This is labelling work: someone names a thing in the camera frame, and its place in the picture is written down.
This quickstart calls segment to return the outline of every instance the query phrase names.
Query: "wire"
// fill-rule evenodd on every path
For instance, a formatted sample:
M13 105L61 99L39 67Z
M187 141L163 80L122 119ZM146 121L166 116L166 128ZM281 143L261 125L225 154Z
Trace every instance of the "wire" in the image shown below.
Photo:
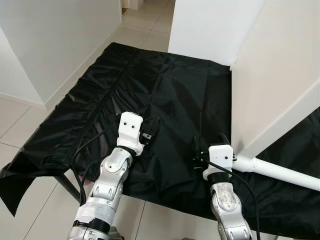
M101 135L103 135L105 132L107 132L107 129L103 130L102 132L100 132L98 135L96 135L95 137L93 137L92 139L90 139L89 141L87 141L86 143L84 143L83 145L81 145L74 153L74 155L72 156L71 159L71 163L70 163L70 168L73 171L74 177L80 187L80 206L82 206L83 204L86 203L87 201L87 197L86 197L86 191L84 188L84 185L82 184L82 181L80 180L76 168L75 168L75 161L76 158L78 156L78 154L85 148L87 147L90 143L92 143L94 140L96 140L97 138L99 138Z
M256 219L256 238L257 240L261 240L260 239L260 224L259 224L259 212L258 212L258 205L257 205L257 199L255 197L255 194L254 192L252 191L251 187L248 185L248 183L243 180L242 177L240 177L239 175L237 175L236 173L232 172L232 171L229 171L228 169L225 169L224 167L221 167L217 164L214 164L208 160L205 161L206 163L208 163L209 165L217 168L217 169L220 169L221 171L224 171L232 176L235 176L236 178L238 178L241 182L244 183L244 185L248 188L251 196L252 196L252 199L253 199L253 205L254 205L254 209L255 209L255 219Z

